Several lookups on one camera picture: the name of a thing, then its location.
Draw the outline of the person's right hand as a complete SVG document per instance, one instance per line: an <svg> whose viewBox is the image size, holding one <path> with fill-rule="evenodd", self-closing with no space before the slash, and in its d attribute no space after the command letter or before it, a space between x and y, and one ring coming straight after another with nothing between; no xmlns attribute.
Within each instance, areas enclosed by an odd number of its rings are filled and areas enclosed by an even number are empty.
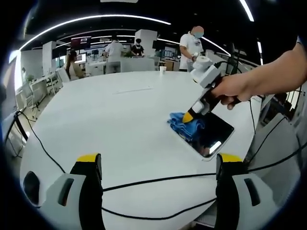
<svg viewBox="0 0 307 230"><path fill-rule="evenodd" d="M253 75L249 72L223 77L222 81L212 90L215 97L221 98L221 103L232 110L235 100L245 102L253 95Z"/></svg>

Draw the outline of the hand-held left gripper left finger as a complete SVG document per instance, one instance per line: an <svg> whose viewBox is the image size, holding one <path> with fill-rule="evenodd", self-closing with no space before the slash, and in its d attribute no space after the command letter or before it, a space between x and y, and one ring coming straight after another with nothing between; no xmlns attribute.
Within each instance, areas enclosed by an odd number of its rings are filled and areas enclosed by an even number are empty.
<svg viewBox="0 0 307 230"><path fill-rule="evenodd" d="M40 212L58 230L104 230L101 154L80 156L47 190Z"/></svg>

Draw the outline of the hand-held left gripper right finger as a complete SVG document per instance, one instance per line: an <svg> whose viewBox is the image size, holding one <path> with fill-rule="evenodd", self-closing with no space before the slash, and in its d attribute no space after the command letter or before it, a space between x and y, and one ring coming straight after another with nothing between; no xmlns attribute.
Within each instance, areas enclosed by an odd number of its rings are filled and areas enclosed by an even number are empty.
<svg viewBox="0 0 307 230"><path fill-rule="evenodd" d="M260 230L278 210L271 188L237 156L216 155L216 230Z"/></svg>

